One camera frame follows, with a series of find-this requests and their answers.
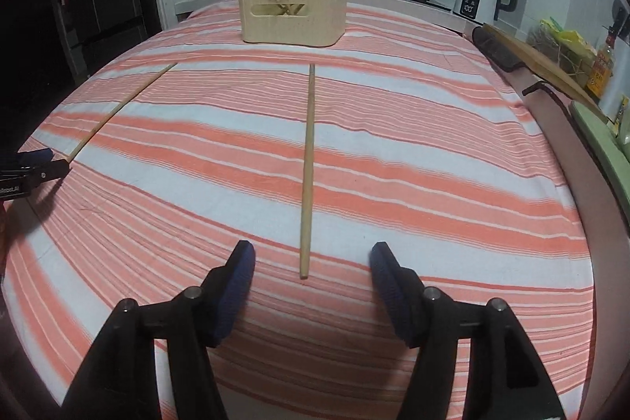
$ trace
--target table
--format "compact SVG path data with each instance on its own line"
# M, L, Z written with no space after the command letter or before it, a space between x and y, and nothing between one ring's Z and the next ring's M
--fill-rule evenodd
M2 289L61 402L113 306L170 299L239 239L250 296L210 359L231 419L396 417L415 361L367 257L456 300L511 304L578 412L593 328L588 246L562 171L518 95L460 35L351 4L332 47L246 44L237 3L195 12L91 77L25 143L68 155L146 78L62 182L8 206ZM311 271L298 277L308 64L317 64ZM165 347L158 389L174 418ZM460 344L449 418L460 418Z

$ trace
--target wooden cutting board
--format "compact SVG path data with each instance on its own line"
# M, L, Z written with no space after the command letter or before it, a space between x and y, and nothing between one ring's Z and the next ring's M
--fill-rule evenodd
M604 123L608 122L608 118L601 112L593 99L588 96L580 86L569 75L562 70L556 63L551 61L543 53L537 51L527 43L510 36L509 34L495 28L489 24L483 26L486 31L494 35L501 43L510 49L516 56L521 59L527 68L535 73L538 77L549 81L555 88L562 91L571 100L575 100L585 105L594 115Z

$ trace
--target beige box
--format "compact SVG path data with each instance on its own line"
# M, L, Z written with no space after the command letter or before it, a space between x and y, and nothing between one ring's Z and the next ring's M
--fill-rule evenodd
M346 30L347 0L239 0L243 40L327 47Z

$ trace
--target wooden chopstick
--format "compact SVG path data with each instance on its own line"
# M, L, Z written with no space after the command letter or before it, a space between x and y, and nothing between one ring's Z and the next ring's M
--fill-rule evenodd
M311 228L313 227L313 152L315 143L315 63L309 66L309 99L306 107L302 219L300 221L300 279L309 277Z
M153 84L157 79L162 77L166 72L171 70L172 67L177 65L177 62L171 63L166 68L163 68L156 74L149 77L146 81L140 84L136 89L134 89L130 94L128 94L125 98L121 100L121 102L113 108L106 116L103 118L96 126L89 132L89 134L81 140L81 143L77 145L77 147L72 151L72 153L67 157L68 162L72 162L77 154L83 149L83 147L89 143L89 140L94 137L94 135L103 128L103 126L114 116L117 112L119 112L123 107L125 107L131 100L136 98L140 93L142 93L147 87Z

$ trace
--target blue gripper pad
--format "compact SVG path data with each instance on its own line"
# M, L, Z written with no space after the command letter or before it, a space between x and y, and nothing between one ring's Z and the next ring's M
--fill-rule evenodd
M421 302L424 284L414 270L400 266L386 242L377 242L372 248L370 268L396 336L407 347L418 347L428 328Z
M224 266L212 269L201 285L204 300L195 309L195 326L206 347L227 337L250 291L256 252L249 241L238 241Z

